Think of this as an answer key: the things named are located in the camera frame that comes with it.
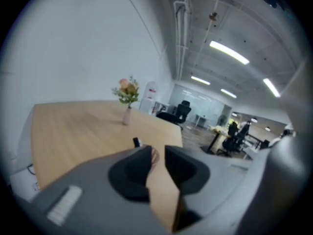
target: ceiling light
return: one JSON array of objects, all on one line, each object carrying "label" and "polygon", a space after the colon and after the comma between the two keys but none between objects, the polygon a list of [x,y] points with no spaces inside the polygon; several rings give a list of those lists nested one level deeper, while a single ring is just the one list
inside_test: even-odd
[{"label": "ceiling light", "polygon": [[210,84],[208,81],[205,81],[205,80],[198,78],[198,77],[195,77],[195,76],[191,76],[191,79],[197,80],[197,81],[202,82],[202,83],[207,84],[207,85]]},{"label": "ceiling light", "polygon": [[279,92],[268,78],[263,79],[263,82],[269,87],[275,97],[280,97]]},{"label": "ceiling light", "polygon": [[226,93],[227,95],[232,96],[233,98],[237,98],[237,96],[236,96],[235,94],[233,94],[233,93],[231,93],[231,92],[228,92],[227,90],[221,89],[221,92],[224,92],[224,93]]},{"label": "ceiling light", "polygon": [[238,61],[242,62],[244,65],[249,63],[249,60],[247,60],[245,57],[243,57],[239,53],[235,52],[234,50],[232,50],[232,49],[230,49],[230,48],[228,48],[228,47],[226,47],[226,46],[224,46],[218,42],[211,41],[210,46],[232,56],[233,58],[236,58]]}]

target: flower vase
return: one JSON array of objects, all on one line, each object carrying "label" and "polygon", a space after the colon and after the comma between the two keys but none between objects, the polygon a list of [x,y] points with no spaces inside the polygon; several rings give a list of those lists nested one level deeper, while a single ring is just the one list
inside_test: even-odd
[{"label": "flower vase", "polygon": [[131,123],[131,113],[132,109],[131,107],[127,107],[124,116],[123,116],[123,124],[124,125],[129,125]]}]

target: floor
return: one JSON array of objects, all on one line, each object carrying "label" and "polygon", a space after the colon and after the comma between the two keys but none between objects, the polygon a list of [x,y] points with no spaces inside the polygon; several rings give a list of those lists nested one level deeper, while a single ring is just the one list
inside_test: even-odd
[{"label": "floor", "polygon": [[[200,146],[210,145],[210,143],[214,139],[215,134],[213,132],[200,126],[194,128],[195,124],[192,122],[186,121],[181,126],[183,127],[183,130],[181,132],[182,145],[188,150],[203,152]],[[245,156],[245,153],[232,153],[231,156],[234,158],[243,158]]]}]

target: desk leg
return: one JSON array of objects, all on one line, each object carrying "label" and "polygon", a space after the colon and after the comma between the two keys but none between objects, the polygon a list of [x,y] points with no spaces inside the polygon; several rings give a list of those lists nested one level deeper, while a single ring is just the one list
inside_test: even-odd
[{"label": "desk leg", "polygon": [[197,122],[196,122],[196,125],[195,125],[194,129],[197,127],[197,125],[199,123],[199,120],[200,120],[200,117],[198,116],[198,119],[197,119]]},{"label": "desk leg", "polygon": [[220,136],[219,133],[217,133],[217,134],[215,135],[214,140],[211,142],[209,148],[208,148],[207,151],[206,151],[207,153],[209,153],[209,154],[214,154],[214,152],[211,151],[211,148],[213,147],[213,145],[215,144],[215,142],[216,142],[216,140],[219,138],[219,136]]}]

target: ceiling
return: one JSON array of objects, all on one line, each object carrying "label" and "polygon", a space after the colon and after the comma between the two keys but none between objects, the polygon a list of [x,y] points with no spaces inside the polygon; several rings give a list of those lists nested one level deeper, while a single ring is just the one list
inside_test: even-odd
[{"label": "ceiling", "polygon": [[[189,48],[182,79],[191,74],[207,80],[210,86],[226,89],[238,97],[256,90],[268,92],[263,83],[269,78],[281,92],[303,56],[307,42],[290,10],[270,7],[263,0],[220,0],[219,18],[212,22],[206,43],[199,53],[216,0],[192,0]],[[244,65],[209,46],[215,40],[246,57]]]},{"label": "ceiling", "polygon": [[[233,118],[234,120],[237,120],[237,121],[241,120],[241,122],[251,120],[251,118],[253,117],[255,116],[248,115],[248,114],[241,114],[241,113],[237,113],[237,117],[231,116],[231,118]],[[257,117],[257,120],[258,120],[257,123],[251,122],[251,124],[261,129],[265,129],[266,127],[269,127],[270,132],[278,136],[284,131],[284,128],[286,126],[286,124],[269,120],[263,117]]]}]

